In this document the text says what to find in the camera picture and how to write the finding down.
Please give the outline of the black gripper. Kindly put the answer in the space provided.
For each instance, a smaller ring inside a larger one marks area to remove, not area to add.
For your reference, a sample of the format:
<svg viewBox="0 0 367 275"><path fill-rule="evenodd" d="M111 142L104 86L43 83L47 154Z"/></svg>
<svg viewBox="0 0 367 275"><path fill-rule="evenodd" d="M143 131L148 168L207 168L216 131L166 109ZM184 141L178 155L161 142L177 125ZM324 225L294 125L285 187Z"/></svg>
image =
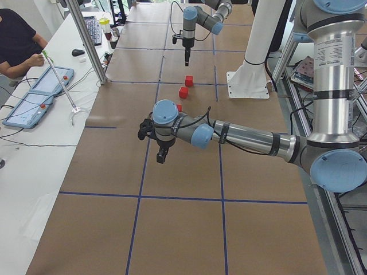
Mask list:
<svg viewBox="0 0 367 275"><path fill-rule="evenodd" d="M148 137L150 139L154 139L157 144L160 146L159 151L156 155L156 161L160 164L164 164L166 161L166 156L168 153L168 148L174 145L175 138L169 140L169 141L163 141L159 139L154 130L154 123L151 119L145 118L139 125L139 131L138 131L138 139L144 140L145 137Z"/></svg>
<svg viewBox="0 0 367 275"><path fill-rule="evenodd" d="M189 66L191 48L194 46L195 31L194 30L180 30L178 34L172 35L173 44L177 40L182 41L182 46L185 48L185 66Z"/></svg>

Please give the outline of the person's hand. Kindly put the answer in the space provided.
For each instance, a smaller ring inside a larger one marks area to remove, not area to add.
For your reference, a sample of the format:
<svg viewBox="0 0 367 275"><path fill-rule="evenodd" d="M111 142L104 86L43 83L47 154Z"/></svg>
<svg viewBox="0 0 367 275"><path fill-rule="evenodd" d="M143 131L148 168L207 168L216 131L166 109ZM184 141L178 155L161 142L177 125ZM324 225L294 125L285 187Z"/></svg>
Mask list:
<svg viewBox="0 0 367 275"><path fill-rule="evenodd" d="M42 54L33 54L29 59L28 59L28 65L30 67L33 66L43 66L44 65L44 56Z"/></svg>

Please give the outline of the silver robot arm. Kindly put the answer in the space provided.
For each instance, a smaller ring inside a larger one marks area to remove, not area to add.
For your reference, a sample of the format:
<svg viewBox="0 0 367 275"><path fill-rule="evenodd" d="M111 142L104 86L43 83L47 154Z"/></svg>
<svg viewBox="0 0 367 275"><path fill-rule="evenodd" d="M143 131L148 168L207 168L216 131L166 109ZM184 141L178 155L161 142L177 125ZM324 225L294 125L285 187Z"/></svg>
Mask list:
<svg viewBox="0 0 367 275"><path fill-rule="evenodd" d="M256 155L277 156L306 171L313 184L342 193L366 181L366 159L352 131L354 38L363 26L365 1L297 1L293 40L314 43L313 130L307 137L264 131L271 117L263 65L284 1L260 1L244 62L228 72L229 115L235 123L208 115L192 118L170 100L155 103L140 124L138 138L159 145L163 163L176 139L205 148L211 140Z"/></svg>
<svg viewBox="0 0 367 275"><path fill-rule="evenodd" d="M185 66L189 66L191 48L195 42L196 25L202 26L210 33L218 35L224 27L224 20L232 13L231 1L202 1L214 9L213 15L205 12L201 6L188 6L183 9L183 25L179 33L173 31L172 42L182 41L185 48Z"/></svg>

